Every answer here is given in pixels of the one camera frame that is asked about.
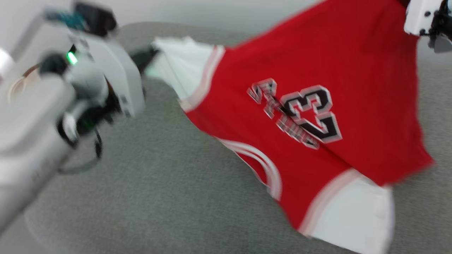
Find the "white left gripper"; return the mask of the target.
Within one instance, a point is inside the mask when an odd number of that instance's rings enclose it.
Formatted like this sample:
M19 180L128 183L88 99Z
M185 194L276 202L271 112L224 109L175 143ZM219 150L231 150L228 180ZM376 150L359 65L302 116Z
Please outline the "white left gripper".
M145 109L143 73L159 53L145 48L128 53L113 36L71 34L77 62L70 66L70 83L92 106L105 106L109 88L118 98L119 108L128 117Z

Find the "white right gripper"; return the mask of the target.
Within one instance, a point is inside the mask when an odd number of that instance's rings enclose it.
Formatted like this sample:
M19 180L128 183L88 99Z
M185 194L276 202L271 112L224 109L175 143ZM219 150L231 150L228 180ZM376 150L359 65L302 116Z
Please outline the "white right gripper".
M404 31L428 37L435 53L452 51L452 14L450 0L411 0L406 10Z

